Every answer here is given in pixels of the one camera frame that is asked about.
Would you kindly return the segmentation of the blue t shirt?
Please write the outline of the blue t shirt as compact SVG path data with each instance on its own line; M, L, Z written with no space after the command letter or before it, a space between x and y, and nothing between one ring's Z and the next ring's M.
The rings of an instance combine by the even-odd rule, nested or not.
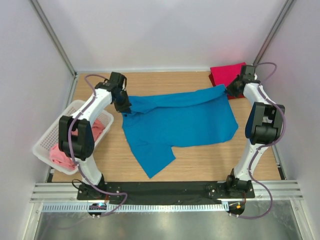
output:
M230 141L238 124L226 88L218 85L193 92L130 96L122 128L131 152L149 178L175 160L173 147Z

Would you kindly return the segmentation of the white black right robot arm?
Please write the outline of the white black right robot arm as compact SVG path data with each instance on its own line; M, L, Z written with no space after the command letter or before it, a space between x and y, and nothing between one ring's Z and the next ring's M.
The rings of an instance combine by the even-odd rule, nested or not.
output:
M252 190L253 173L264 152L283 137L286 130L285 107L277 104L265 92L254 65L241 66L226 88L229 95L243 95L251 104L245 125L247 143L239 163L227 176L225 192L231 198L243 197Z

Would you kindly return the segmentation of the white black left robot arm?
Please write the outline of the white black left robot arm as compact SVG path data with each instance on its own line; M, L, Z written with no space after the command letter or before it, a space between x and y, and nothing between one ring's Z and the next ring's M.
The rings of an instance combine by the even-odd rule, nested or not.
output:
M80 172L83 181L91 185L88 194L101 200L106 194L103 174L98 170L93 157L95 140L92 126L97 117L113 104L119 113L131 113L131 103L126 91L127 78L112 72L109 78L98 74L85 77L92 89L91 97L71 116L61 116L58 122L58 148L71 158Z

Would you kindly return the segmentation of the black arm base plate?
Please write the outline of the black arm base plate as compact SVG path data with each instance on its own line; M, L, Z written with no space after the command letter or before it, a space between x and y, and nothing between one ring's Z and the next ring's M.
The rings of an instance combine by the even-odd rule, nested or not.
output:
M128 201L169 201L174 198L237 199L255 197L253 185L236 188L218 181L174 181L174 182L109 182L105 191L127 193Z

